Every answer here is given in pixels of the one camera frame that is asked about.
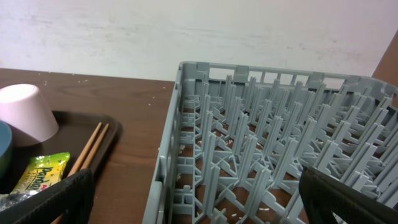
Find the candy wrapper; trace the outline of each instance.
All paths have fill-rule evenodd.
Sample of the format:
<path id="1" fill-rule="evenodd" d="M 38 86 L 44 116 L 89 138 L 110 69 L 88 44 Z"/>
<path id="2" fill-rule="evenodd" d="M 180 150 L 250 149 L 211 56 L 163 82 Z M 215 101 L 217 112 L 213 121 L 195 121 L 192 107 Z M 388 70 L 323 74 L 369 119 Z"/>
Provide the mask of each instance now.
<path id="1" fill-rule="evenodd" d="M 14 190 L 0 195 L 0 212 L 59 182 L 69 158 L 69 152 L 31 158 Z"/>

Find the upside-down cup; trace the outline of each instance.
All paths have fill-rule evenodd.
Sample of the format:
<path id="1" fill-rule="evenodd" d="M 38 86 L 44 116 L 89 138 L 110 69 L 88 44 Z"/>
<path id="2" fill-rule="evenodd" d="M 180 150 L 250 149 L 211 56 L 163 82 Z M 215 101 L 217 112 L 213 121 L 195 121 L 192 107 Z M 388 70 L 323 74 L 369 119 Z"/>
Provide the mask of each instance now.
<path id="1" fill-rule="evenodd" d="M 30 84 L 0 89 L 0 120 L 10 126 L 16 147 L 44 142 L 58 131 L 58 123 L 40 89 Z"/>

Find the chopstick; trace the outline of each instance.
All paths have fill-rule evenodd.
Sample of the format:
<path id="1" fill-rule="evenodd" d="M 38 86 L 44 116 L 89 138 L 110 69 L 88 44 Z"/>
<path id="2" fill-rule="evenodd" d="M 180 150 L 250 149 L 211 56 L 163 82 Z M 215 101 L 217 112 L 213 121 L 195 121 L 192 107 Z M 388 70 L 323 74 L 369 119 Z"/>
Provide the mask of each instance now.
<path id="1" fill-rule="evenodd" d="M 91 135 L 91 137 L 88 139 L 88 142 L 86 143 L 86 146 L 83 148 L 82 152 L 80 153 L 79 157 L 77 158 L 75 164 L 73 165 L 72 169 L 69 171 L 68 177 L 75 174 L 77 171 L 80 170 L 81 167 L 81 163 L 83 162 L 83 160 L 85 159 L 87 152 L 90 150 L 91 148 L 91 144 L 93 143 L 95 137 L 98 134 L 98 131 L 100 130 L 102 123 L 99 122 L 97 127 L 95 128 L 93 134 Z"/>
<path id="2" fill-rule="evenodd" d="M 85 159 L 85 162 L 81 166 L 81 163 L 83 162 L 83 159 L 86 157 L 87 152 L 89 151 L 91 144 L 93 143 L 95 136 L 98 134 L 98 131 L 100 130 L 102 123 L 98 123 L 97 127 L 95 128 L 93 134 L 89 138 L 88 142 L 86 143 L 86 146 L 83 148 L 82 152 L 80 153 L 79 157 L 77 158 L 75 164 L 73 165 L 72 169 L 69 171 L 68 177 L 75 174 L 78 170 L 80 169 L 86 169 L 91 161 L 94 158 L 95 153 L 97 152 L 102 140 L 104 139 L 104 136 L 106 134 L 106 131 L 109 128 L 109 124 L 106 124 L 104 129 L 102 130 L 101 134 L 99 134 L 98 139 L 95 141 L 94 146 L 91 148 L 90 153 L 88 154 L 87 158 Z M 51 224 L 58 224 L 60 223 L 62 218 L 62 215 L 58 216 Z"/>
<path id="3" fill-rule="evenodd" d="M 90 153 L 88 154 L 88 156 L 87 156 L 85 162 L 84 162 L 83 165 L 81 166 L 81 169 L 86 169 L 86 168 L 90 165 L 90 163 L 91 163 L 91 161 L 93 160 L 94 155 L 95 155 L 95 153 L 97 152 L 98 147 L 100 146 L 100 144 L 101 144 L 101 142 L 102 142 L 102 140 L 103 140 L 103 138 L 104 138 L 104 136 L 105 136 L 106 131 L 108 130 L 108 128 L 109 128 L 109 124 L 106 124 L 105 127 L 104 127 L 104 129 L 102 130 L 101 134 L 99 134 L 97 141 L 94 143 L 94 146 L 93 146 L 93 148 L 91 149 Z"/>

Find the dish rack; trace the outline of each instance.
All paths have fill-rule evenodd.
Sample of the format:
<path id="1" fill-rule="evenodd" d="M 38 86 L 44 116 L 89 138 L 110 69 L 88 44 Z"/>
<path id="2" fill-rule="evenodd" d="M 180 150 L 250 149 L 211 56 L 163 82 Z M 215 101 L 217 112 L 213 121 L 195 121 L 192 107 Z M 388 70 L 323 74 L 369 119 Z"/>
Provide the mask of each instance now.
<path id="1" fill-rule="evenodd" d="M 393 207 L 397 93 L 369 77 L 182 62 L 143 223 L 272 221 L 262 212 L 305 223 L 298 184 L 309 166 Z"/>

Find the dark brown table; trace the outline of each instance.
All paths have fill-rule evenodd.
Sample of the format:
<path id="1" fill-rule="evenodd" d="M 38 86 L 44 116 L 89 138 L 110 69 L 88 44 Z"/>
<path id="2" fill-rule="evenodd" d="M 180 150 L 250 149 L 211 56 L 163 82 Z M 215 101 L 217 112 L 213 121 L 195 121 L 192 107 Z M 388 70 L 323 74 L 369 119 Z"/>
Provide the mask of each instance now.
<path id="1" fill-rule="evenodd" d="M 90 223 L 141 223 L 174 83 L 0 68 L 0 88 L 18 83 L 38 86 L 53 110 L 120 121 L 123 134 L 97 180 Z"/>

